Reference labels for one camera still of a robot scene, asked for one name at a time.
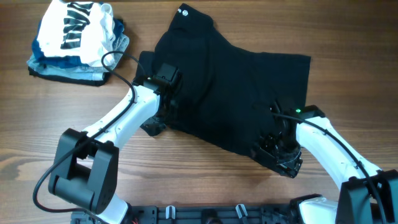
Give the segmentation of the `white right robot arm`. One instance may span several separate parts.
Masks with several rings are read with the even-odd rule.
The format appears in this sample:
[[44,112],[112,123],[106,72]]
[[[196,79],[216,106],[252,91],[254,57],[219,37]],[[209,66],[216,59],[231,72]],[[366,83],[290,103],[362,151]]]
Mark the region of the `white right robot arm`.
[[317,194],[291,200],[292,223],[397,223],[397,171],[382,170],[358,153],[317,106],[282,110],[278,102],[258,109],[271,115],[276,134],[261,136],[251,157],[294,178],[306,149],[338,186],[338,201]]

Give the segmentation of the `black polo shirt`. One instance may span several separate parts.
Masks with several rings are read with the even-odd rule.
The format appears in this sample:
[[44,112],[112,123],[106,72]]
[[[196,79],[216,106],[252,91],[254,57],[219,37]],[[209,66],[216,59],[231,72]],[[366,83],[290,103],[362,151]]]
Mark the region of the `black polo shirt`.
[[163,63],[179,69],[177,109],[167,128],[253,160],[259,137],[276,133],[272,116],[258,106],[303,108],[311,58],[236,47],[210,16],[181,4],[154,51],[143,51],[139,61],[150,77]]

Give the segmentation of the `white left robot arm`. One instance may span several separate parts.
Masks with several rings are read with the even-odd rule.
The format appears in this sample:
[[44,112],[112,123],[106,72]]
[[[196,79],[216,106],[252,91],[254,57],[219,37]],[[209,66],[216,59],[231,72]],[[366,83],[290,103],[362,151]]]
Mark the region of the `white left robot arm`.
[[132,223],[131,205],[116,195],[119,153],[139,128],[150,136],[165,129],[162,115],[178,82],[177,76],[137,77],[127,95],[95,124],[66,130],[46,174],[48,191],[93,221]]

